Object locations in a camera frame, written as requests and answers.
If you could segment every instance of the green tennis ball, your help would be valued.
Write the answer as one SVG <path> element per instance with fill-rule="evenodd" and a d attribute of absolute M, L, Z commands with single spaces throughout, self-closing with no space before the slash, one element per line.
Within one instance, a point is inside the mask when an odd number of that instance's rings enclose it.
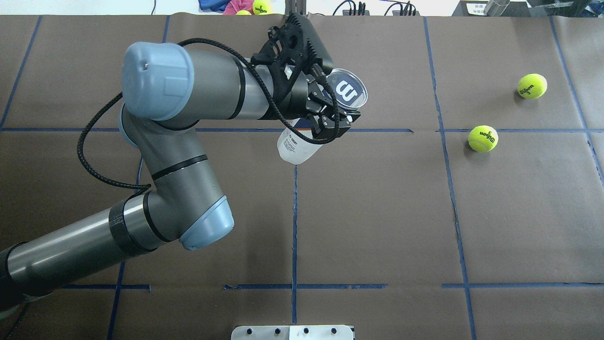
<path fill-rule="evenodd" d="M 252 4 L 254 14 L 265 15 L 272 13 L 272 4 L 270 0 L 255 0 Z"/>
<path fill-rule="evenodd" d="M 523 98 L 537 99 L 543 96 L 546 90 L 547 80 L 540 74 L 527 74 L 518 82 L 518 94 Z"/>
<path fill-rule="evenodd" d="M 497 131 L 489 125 L 476 126 L 470 131 L 470 135 L 467 137 L 470 148 L 478 152 L 487 152 L 495 149 L 497 141 L 499 141 Z"/>

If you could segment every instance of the can lid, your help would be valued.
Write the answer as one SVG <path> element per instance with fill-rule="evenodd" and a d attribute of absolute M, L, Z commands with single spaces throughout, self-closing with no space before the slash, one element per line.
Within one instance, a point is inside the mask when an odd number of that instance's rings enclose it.
<path fill-rule="evenodd" d="M 355 74 L 342 68 L 334 68 L 327 76 L 338 105 L 345 110 L 358 110 L 367 103 L 367 88 Z"/>

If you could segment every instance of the robotic arm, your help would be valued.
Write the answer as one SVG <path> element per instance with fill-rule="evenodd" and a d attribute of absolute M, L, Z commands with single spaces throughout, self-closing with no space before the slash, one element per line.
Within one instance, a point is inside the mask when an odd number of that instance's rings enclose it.
<path fill-rule="evenodd" d="M 183 48 L 195 42 L 217 45 L 235 57 Z M 301 15 L 271 28 L 250 61 L 205 39 L 130 46 L 122 72 L 120 131 L 141 151 L 156 190 L 0 252 L 0 319 L 19 304 L 173 240 L 195 250 L 224 237 L 233 216 L 195 124 L 279 119 L 294 130 L 286 119 L 302 118 L 313 125 L 315 139 L 309 142 L 328 143 L 360 116 L 339 105 L 357 98 L 334 92 L 326 78 L 332 70 L 316 31 Z"/>

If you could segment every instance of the white label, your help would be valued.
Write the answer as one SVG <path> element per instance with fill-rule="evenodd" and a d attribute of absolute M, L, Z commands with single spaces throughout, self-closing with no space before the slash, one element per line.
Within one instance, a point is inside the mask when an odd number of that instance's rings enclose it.
<path fill-rule="evenodd" d="M 484 6 L 486 4 L 466 4 L 467 12 L 471 15 L 486 15 L 484 14 Z"/>

